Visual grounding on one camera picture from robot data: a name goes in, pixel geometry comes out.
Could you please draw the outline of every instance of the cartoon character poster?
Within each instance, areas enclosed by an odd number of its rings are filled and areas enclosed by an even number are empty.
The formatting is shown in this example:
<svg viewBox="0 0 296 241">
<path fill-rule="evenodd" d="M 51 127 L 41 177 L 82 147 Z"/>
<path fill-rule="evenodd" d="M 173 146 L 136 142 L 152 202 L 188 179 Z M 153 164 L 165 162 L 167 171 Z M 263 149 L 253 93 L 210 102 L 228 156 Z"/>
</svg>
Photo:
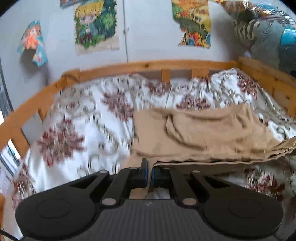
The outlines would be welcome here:
<svg viewBox="0 0 296 241">
<path fill-rule="evenodd" d="M 74 16 L 77 54 L 119 49 L 116 13 L 113 0 L 88 1 L 77 7 Z"/>
<path fill-rule="evenodd" d="M 18 53 L 22 54 L 27 49 L 36 50 L 32 63 L 36 64 L 38 67 L 41 67 L 47 63 L 47 56 L 43 45 L 39 21 L 33 21 L 27 27 L 17 51 Z"/>
<path fill-rule="evenodd" d="M 172 0 L 173 18 L 184 32 L 180 45 L 210 48 L 208 0 Z"/>
</svg>

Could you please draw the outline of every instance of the bed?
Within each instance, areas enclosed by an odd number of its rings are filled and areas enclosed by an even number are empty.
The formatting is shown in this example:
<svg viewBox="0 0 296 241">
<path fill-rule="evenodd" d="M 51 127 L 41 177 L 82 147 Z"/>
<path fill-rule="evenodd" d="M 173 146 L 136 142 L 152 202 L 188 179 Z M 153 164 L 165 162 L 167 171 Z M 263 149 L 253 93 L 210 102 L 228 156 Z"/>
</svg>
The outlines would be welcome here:
<svg viewBox="0 0 296 241">
<path fill-rule="evenodd" d="M 170 82 L 176 70 L 190 71 L 190 80 Z M 162 82 L 138 74 L 151 71 L 160 71 Z M 249 58 L 226 63 L 146 61 L 65 72 L 0 125 L 1 149 L 12 140 L 22 157 L 5 203 L 0 199 L 2 228 L 21 238 L 14 210 L 30 195 L 102 169 L 117 173 L 130 155 L 134 111 L 216 109 L 244 102 L 274 138 L 283 141 L 296 135 L 295 93 L 295 78 Z M 30 147 L 21 127 L 35 113 L 44 132 Z M 291 154 L 217 176 L 281 202 L 285 216 L 277 236 L 286 240 L 296 229 L 295 168 L 296 156 Z M 147 198 L 168 196 L 167 190 L 159 189 Z"/>
</svg>

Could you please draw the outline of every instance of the floral bedding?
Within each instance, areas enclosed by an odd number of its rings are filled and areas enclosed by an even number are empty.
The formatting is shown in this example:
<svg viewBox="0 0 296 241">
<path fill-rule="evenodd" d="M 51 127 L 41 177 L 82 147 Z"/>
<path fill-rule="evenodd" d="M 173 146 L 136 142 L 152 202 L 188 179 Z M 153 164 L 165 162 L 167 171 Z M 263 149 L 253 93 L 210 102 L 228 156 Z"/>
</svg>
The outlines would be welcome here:
<svg viewBox="0 0 296 241">
<path fill-rule="evenodd" d="M 119 171 L 133 144 L 133 112 L 144 108 L 202 110 L 247 103 L 280 141 L 296 135 L 296 122 L 248 75 L 238 69 L 171 84 L 138 74 L 105 77 L 64 90 L 44 122 L 6 196 L 3 228 L 21 238 L 14 211 L 26 197 L 99 170 Z M 277 236 L 296 229 L 296 156 L 219 177 L 269 195 L 282 203 L 285 218 Z M 148 198 L 165 198 L 166 190 Z"/>
</svg>

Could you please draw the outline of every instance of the wall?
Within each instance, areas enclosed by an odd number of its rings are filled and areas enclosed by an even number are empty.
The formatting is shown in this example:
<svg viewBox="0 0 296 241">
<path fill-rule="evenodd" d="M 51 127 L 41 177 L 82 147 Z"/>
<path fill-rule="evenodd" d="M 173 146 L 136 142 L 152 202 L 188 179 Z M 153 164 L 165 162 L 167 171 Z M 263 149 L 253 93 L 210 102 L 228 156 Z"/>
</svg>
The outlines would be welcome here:
<svg viewBox="0 0 296 241">
<path fill-rule="evenodd" d="M 74 7 L 61 9 L 59 0 L 20 0 L 0 17 L 0 58 L 13 108 L 16 109 L 40 91 L 46 80 L 54 81 L 64 71 L 126 62 L 121 0 L 118 0 L 117 8 L 120 49 L 81 56 L 77 56 L 75 52 Z M 49 61 L 41 68 L 31 63 L 34 53 L 25 52 L 22 56 L 17 53 L 24 31 L 34 20 L 40 20 Z M 40 135 L 41 128 L 38 115 L 24 125 L 23 131 L 30 143 Z"/>
<path fill-rule="evenodd" d="M 211 47 L 178 46 L 183 36 L 173 20 L 171 0 L 126 1 L 129 57 L 144 59 L 237 59 L 245 50 L 234 36 L 233 20 L 217 3 L 209 2 Z"/>
</svg>

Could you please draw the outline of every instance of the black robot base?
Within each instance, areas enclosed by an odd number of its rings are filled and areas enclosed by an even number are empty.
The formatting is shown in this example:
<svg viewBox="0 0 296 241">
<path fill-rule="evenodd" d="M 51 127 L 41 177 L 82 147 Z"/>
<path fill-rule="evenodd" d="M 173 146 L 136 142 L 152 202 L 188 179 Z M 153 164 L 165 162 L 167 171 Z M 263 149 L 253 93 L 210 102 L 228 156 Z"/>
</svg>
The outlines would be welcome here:
<svg viewBox="0 0 296 241">
<path fill-rule="evenodd" d="M 22 240 L 278 241 L 276 200 L 199 171 L 155 167 L 151 186 L 171 199 L 129 199 L 147 186 L 146 166 L 102 170 L 25 199 L 15 214 Z"/>
</svg>

